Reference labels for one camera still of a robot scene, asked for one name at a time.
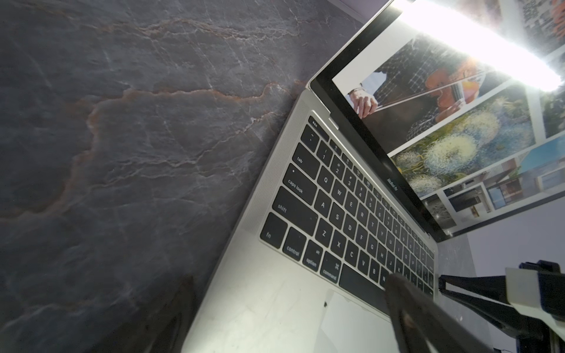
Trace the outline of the silver laptop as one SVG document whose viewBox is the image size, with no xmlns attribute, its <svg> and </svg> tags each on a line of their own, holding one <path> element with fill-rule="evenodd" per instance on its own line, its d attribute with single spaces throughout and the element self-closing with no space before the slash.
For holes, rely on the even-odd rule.
<svg viewBox="0 0 565 353">
<path fill-rule="evenodd" d="M 391 275 L 564 196 L 564 3 L 389 1 L 310 80 L 184 352 L 395 352 Z"/>
</svg>

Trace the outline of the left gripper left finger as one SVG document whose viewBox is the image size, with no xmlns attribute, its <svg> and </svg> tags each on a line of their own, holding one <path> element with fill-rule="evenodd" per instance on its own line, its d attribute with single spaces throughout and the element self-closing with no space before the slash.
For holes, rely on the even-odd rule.
<svg viewBox="0 0 565 353">
<path fill-rule="evenodd" d="M 173 279 L 89 352 L 180 352 L 194 320 L 194 280 Z"/>
</svg>

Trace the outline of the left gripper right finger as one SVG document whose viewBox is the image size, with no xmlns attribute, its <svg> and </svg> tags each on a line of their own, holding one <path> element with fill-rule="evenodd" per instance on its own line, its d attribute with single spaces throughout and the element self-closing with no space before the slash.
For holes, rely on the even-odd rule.
<svg viewBox="0 0 565 353">
<path fill-rule="evenodd" d="M 385 300 L 394 335 L 407 352 L 493 352 L 399 274 L 385 283 Z"/>
</svg>

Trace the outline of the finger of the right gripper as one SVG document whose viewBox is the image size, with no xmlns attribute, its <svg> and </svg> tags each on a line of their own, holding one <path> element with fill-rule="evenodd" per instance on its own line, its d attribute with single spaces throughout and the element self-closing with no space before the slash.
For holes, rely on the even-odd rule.
<svg viewBox="0 0 565 353">
<path fill-rule="evenodd" d="M 441 275 L 438 289 L 441 294 L 474 311 L 511 338 L 547 338 L 547 328 L 541 320 L 524 316 L 510 305 L 504 276 Z"/>
</svg>

